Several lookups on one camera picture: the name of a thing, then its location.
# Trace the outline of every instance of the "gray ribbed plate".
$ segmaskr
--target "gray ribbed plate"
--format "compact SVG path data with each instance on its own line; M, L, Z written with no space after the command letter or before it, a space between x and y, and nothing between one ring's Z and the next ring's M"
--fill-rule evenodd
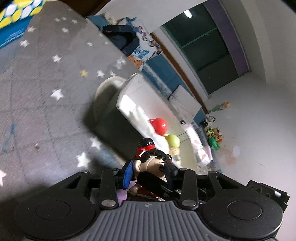
M193 211L173 202L124 202L103 211L83 234L70 241L226 241L214 234Z

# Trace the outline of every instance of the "red toy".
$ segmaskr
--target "red toy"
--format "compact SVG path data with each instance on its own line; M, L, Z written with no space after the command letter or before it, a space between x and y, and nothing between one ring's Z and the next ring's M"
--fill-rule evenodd
M149 121L152 124L156 134L163 136L168 130L168 124L164 119L155 118L150 119Z

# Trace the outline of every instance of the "black backpack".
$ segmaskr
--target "black backpack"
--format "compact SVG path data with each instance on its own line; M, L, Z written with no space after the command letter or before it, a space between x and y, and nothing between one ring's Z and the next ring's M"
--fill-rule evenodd
M139 46L139 39L129 25L106 25L102 33L127 57Z

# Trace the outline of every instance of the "blue box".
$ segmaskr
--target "blue box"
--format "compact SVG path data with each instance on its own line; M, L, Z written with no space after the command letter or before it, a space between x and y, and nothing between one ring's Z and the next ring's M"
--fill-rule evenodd
M32 17L26 17L0 29L0 49L23 36Z

